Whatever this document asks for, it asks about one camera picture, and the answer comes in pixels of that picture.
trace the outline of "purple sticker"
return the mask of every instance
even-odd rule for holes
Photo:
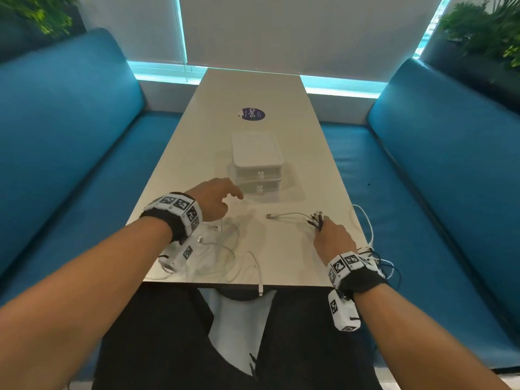
[[[265,112],[257,108],[243,108],[242,119],[247,121],[261,121],[265,117]]]

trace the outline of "left hand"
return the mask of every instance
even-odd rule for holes
[[[229,178],[214,178],[203,182],[186,191],[186,194],[193,197],[199,204],[204,222],[214,222],[226,215],[228,206],[222,200],[228,194],[237,197],[239,200],[244,199],[242,190],[233,184]]]

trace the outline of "white blind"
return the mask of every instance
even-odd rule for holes
[[[129,60],[182,63],[174,0],[80,0],[87,29],[104,27]]]
[[[180,0],[188,63],[387,82],[440,0]]]

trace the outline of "white table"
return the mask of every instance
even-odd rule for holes
[[[243,108],[265,112],[261,121],[239,117]],[[214,177],[227,177],[231,133],[273,133],[285,157],[277,202],[261,196],[226,199],[225,221],[240,228],[233,284],[256,284],[256,256],[264,285],[330,286],[313,248],[314,229],[303,217],[269,220],[268,213],[323,211],[345,226],[358,247],[367,246],[320,124],[299,76],[209,69],[143,190],[128,222],[170,191],[185,191]],[[155,263],[150,278],[164,277]],[[221,276],[175,274],[164,282],[223,283]]]

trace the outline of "leg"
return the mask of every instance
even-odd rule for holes
[[[211,345],[212,321],[198,290],[143,283],[103,337],[92,389],[255,388]]]
[[[362,328],[335,328],[331,290],[276,292],[256,364],[263,389],[381,390]]]

